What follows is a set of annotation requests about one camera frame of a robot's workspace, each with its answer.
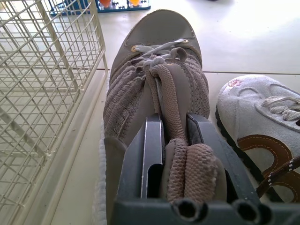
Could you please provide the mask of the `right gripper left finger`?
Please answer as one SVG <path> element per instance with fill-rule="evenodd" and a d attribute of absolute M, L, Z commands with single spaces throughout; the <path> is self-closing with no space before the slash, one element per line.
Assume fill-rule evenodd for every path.
<path fill-rule="evenodd" d="M 146 118 L 125 152 L 117 200 L 159 198 L 164 164 L 164 125 L 155 113 Z"/>

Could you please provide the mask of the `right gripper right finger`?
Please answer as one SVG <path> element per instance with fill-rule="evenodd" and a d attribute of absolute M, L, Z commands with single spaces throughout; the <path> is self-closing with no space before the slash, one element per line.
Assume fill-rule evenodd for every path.
<path fill-rule="evenodd" d="M 215 156 L 220 160 L 226 177 L 221 186 L 226 188 L 228 203 L 237 199 L 259 203 L 259 197 L 247 176 L 242 161 L 208 119 L 188 113 L 187 134 L 191 145 L 203 143 L 210 146 Z"/>

